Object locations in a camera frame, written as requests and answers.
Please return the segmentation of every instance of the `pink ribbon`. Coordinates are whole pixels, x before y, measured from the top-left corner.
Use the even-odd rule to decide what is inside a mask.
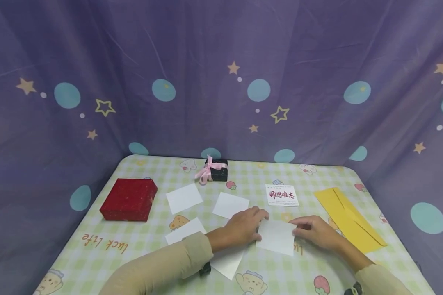
[[[222,168],[228,168],[227,164],[222,163],[212,163],[212,157],[207,156],[207,163],[197,174],[195,174],[195,178],[200,178],[200,184],[206,184],[207,180],[212,181],[212,173],[210,172],[210,168],[221,170]]]

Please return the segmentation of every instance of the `black watch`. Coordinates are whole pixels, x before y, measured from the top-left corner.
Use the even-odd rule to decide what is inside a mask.
[[[210,271],[212,271],[212,267],[210,266],[210,262],[208,262],[202,267],[201,270],[199,270],[199,275],[205,276],[205,275],[209,274]]]

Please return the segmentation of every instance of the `yellow envelope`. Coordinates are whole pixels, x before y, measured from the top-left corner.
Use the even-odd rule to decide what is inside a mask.
[[[339,229],[359,251],[364,254],[376,251],[386,242],[364,219],[338,187],[314,192],[318,201],[336,223]]]

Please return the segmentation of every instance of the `card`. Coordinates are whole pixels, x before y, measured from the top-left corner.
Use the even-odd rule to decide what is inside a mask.
[[[172,214],[179,213],[203,202],[199,190],[194,183],[166,193],[166,197]]]
[[[300,207],[294,186],[266,184],[266,194],[269,206]]]
[[[230,219],[240,211],[248,209],[249,200],[229,193],[220,193],[213,214]]]
[[[243,246],[217,252],[210,261],[210,265],[219,273],[232,280],[238,270],[238,266],[240,266],[241,259],[243,259],[245,249],[246,246]]]
[[[263,220],[258,229],[262,240],[256,242],[256,247],[293,256],[294,236],[292,230],[296,227],[295,224],[284,221]]]
[[[173,243],[177,243],[179,241],[182,241],[187,236],[190,236],[191,234],[202,232],[203,234],[206,234],[202,223],[200,222],[199,218],[196,217],[193,220],[189,221],[188,223],[184,224],[183,226],[179,227],[178,229],[174,230],[172,233],[169,233],[166,236],[166,241],[168,245],[171,245]]]

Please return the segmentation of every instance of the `black gift box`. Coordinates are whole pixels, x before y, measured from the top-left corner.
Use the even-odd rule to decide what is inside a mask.
[[[228,160],[225,159],[212,159],[213,164],[226,164],[228,165]],[[227,181],[228,180],[228,168],[222,168],[220,170],[210,168],[210,173],[212,174],[213,181]]]

